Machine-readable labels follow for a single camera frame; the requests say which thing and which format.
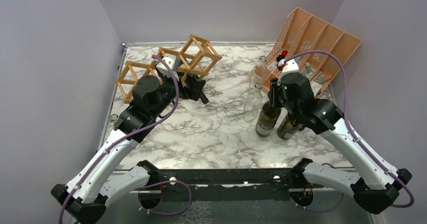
gray wall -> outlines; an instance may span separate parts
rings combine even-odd
[[[276,41],[301,7],[331,22],[344,0],[100,0],[121,40]]]
[[[379,154],[413,174],[415,205],[385,211],[388,224],[427,223],[427,0],[345,0],[333,23],[363,39],[349,62],[349,117]],[[333,81],[342,106],[342,77]],[[406,203],[404,191],[398,199]]]
[[[57,223],[93,156],[121,57],[98,0],[0,0],[1,223]]]

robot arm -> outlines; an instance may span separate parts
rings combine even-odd
[[[176,64],[179,65],[178,61],[174,63],[172,60],[166,59],[166,61],[172,69],[177,67]],[[291,122],[295,122],[296,125],[301,124],[321,135],[333,144],[358,171],[358,173],[340,171],[326,168],[309,159],[302,159],[290,170],[289,175],[286,174],[291,178],[289,183],[294,186],[313,183],[333,188],[353,197],[363,209],[374,214],[381,213],[391,206],[398,197],[402,185],[406,185],[411,179],[412,175],[409,171],[397,169],[389,164],[363,139],[354,139],[353,135],[357,136],[357,133],[351,125],[350,129],[348,128],[349,124],[346,124],[343,112],[329,100],[314,98],[309,80],[298,73],[298,64],[294,60],[287,62],[283,60],[281,65],[280,78],[271,80],[268,93],[272,107],[286,108],[288,116],[295,120]],[[162,67],[158,67],[157,70],[163,84],[160,85],[159,80],[154,76],[140,78],[132,90],[133,101],[120,114],[119,120],[114,124],[115,130],[110,133],[102,148],[72,180],[66,185],[55,185],[51,191],[51,194],[62,204],[62,210],[66,209],[82,224],[96,223],[115,200],[138,187],[159,181],[157,168],[151,164],[139,163],[126,174],[106,182],[120,161],[153,129],[149,126],[155,123],[156,118],[173,102],[177,94],[184,99],[202,99],[203,102],[207,102],[207,98],[201,91],[205,83],[203,80],[187,74],[186,86],[182,86],[181,83],[172,80],[178,77],[181,81],[180,73],[171,74],[172,71]],[[120,142],[131,132],[135,134]],[[387,172],[384,172],[382,166],[367,154],[366,149],[356,143],[358,141],[361,141],[369,153],[381,161],[381,164],[387,168]],[[392,178],[390,173],[397,176],[403,184]],[[274,191],[280,190],[276,177],[281,178],[277,175],[274,176],[273,182],[268,178],[258,182],[267,185],[266,189],[272,186]],[[218,183],[229,182],[230,180],[222,178],[218,180]],[[287,184],[281,186],[281,189],[289,188],[287,186]]]
[[[345,193],[371,213],[378,214],[392,205],[402,186],[389,173],[398,176],[404,184],[410,180],[411,174],[385,161],[364,139],[354,139],[350,132],[358,134],[352,127],[348,129],[343,112],[329,100],[314,98],[309,80],[298,73],[298,65],[294,60],[281,64],[280,79],[271,80],[268,93],[271,105],[286,108],[288,116],[296,120],[295,125],[302,124],[322,136],[358,171],[344,172],[302,159],[293,168],[295,177],[299,181],[321,184]],[[388,172],[383,171],[357,141],[361,141]]]

screw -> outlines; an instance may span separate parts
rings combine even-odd
[[[171,177],[169,179],[169,181],[176,181],[176,178],[175,177]]]

wine bottle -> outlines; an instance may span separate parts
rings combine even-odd
[[[276,125],[277,119],[281,113],[280,108],[273,108],[270,102],[264,103],[259,113],[258,121],[255,126],[255,132],[260,137],[268,137]]]
[[[291,139],[294,134],[302,127],[301,124],[298,124],[294,127],[296,124],[296,119],[290,119],[289,115],[286,114],[286,117],[284,117],[283,121],[279,125],[279,128],[277,129],[277,135],[284,140]]]

bottle label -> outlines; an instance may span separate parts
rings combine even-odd
[[[292,136],[294,136],[294,133],[287,133],[284,135],[285,138],[291,138]]]
[[[260,117],[256,125],[256,130],[261,134],[270,134],[276,125],[277,119],[278,117],[274,119],[267,119],[265,116]]]
[[[262,135],[270,135],[270,133],[273,131],[273,128],[265,129],[262,126],[260,126],[260,124],[257,124],[255,127],[255,130],[261,133]]]

